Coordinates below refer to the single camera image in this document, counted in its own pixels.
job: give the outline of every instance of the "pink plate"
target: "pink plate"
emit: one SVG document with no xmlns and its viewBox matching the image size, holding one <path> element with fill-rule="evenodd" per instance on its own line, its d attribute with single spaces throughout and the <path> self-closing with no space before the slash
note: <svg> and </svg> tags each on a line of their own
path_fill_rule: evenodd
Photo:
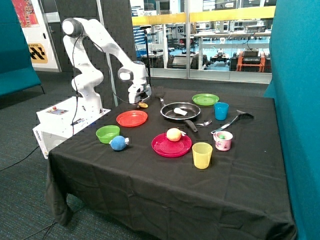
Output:
<svg viewBox="0 0 320 240">
<path fill-rule="evenodd" d="M 156 136 L 151 143 L 153 150 L 166 158 L 177 158 L 185 155 L 192 146 L 192 141 L 187 135 L 179 141 L 170 141 L 166 133 Z"/>
</svg>

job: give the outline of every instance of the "teal partition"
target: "teal partition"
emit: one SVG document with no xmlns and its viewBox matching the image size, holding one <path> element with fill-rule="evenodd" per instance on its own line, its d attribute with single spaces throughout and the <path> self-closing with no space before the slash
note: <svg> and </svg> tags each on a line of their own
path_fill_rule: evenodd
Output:
<svg viewBox="0 0 320 240">
<path fill-rule="evenodd" d="M 278 0 L 270 41 L 272 81 L 299 240 L 320 239 L 320 1 Z"/>
<path fill-rule="evenodd" d="M 0 8 L 0 96 L 40 85 L 31 63 L 28 44 L 11 0 Z"/>
</svg>

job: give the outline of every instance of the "blue cup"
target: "blue cup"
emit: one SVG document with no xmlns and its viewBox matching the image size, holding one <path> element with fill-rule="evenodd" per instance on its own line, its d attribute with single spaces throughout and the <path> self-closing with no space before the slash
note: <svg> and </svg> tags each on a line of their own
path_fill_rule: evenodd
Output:
<svg viewBox="0 0 320 240">
<path fill-rule="evenodd" d="M 216 102 L 214 104 L 214 115 L 217 120 L 225 120 L 228 115 L 229 104 L 225 102 Z"/>
</svg>

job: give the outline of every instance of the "blue ball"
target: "blue ball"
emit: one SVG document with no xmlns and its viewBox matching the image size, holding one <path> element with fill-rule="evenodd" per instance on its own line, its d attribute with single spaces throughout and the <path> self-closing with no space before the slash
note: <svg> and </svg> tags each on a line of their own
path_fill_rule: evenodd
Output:
<svg viewBox="0 0 320 240">
<path fill-rule="evenodd" d="M 110 146 L 115 151 L 121 151 L 125 149 L 127 146 L 125 142 L 125 138 L 123 136 L 116 136 L 114 139 L 112 139 Z"/>
</svg>

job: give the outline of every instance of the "green plate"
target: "green plate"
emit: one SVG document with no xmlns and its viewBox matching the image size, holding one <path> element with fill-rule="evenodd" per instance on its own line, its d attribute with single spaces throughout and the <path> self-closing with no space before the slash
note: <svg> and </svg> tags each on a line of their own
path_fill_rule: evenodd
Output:
<svg viewBox="0 0 320 240">
<path fill-rule="evenodd" d="M 200 93 L 200 94 L 194 95 L 192 97 L 192 100 L 198 105 L 210 106 L 218 102 L 219 97 L 209 93 Z"/>
</svg>

